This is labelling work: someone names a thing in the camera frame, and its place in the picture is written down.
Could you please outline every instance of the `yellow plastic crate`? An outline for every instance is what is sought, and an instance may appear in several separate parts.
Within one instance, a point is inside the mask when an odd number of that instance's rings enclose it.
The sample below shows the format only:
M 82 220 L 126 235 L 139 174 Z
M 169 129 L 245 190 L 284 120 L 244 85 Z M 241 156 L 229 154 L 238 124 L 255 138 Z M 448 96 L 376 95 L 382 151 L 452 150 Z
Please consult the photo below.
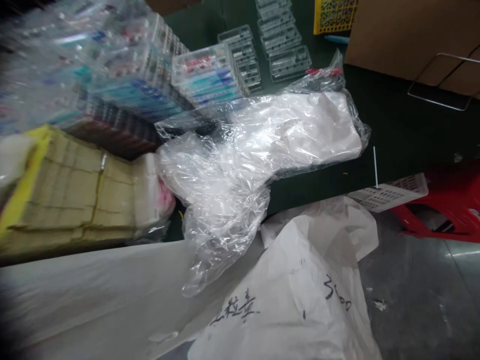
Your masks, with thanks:
M 350 30 L 358 4 L 358 0 L 315 0 L 313 34 Z

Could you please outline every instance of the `red plastic stool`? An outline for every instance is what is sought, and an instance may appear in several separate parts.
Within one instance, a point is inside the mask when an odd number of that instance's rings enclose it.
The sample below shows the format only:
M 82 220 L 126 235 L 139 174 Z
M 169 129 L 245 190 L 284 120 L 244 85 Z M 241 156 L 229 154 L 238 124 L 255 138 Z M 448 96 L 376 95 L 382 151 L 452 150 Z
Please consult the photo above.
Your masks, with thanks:
M 407 228 L 404 232 L 416 238 L 480 243 L 480 162 L 425 175 L 430 179 L 428 195 L 391 209 Z M 452 232 L 430 230 L 410 211 L 410 204 L 425 205 L 441 213 L 454 226 Z

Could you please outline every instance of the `white plastic basket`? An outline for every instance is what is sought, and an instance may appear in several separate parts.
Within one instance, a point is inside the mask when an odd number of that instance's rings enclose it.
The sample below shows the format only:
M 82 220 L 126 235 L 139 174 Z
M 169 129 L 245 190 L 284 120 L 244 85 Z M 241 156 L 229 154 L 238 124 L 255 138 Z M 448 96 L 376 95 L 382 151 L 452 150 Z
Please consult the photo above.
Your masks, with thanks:
M 428 194 L 429 188 L 422 172 L 380 184 L 378 188 L 373 186 L 350 192 L 348 196 L 357 200 L 365 209 L 380 213 Z

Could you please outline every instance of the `white plastic bag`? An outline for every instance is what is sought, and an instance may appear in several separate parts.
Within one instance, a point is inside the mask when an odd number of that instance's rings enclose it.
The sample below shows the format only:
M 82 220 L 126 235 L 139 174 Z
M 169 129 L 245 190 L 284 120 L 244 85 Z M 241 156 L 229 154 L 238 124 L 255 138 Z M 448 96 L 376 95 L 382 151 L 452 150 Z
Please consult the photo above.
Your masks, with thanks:
M 7 315 L 32 359 L 157 360 L 210 323 L 263 251 L 259 236 L 195 297 L 182 295 L 192 261 L 185 240 L 8 266 Z
M 278 236 L 192 345 L 189 360 L 381 359 L 357 265 L 378 245 L 375 219 L 339 196 L 276 224 L 263 227 L 262 235 Z
M 195 252 L 185 296 L 247 251 L 267 213 L 271 181 L 356 159 L 370 137 L 345 89 L 339 52 L 329 68 L 279 94 L 200 110 L 156 124 L 170 138 L 157 150 L 160 175 L 187 207 L 183 235 Z

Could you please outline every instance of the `gray floor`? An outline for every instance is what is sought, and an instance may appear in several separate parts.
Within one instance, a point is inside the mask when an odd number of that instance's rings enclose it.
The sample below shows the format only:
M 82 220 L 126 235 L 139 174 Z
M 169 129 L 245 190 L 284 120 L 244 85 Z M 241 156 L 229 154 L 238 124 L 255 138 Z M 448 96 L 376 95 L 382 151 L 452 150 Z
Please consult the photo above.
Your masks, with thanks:
M 359 268 L 383 360 L 480 359 L 480 244 L 417 239 L 374 216 L 380 244 Z M 190 345 L 160 359 L 185 360 Z

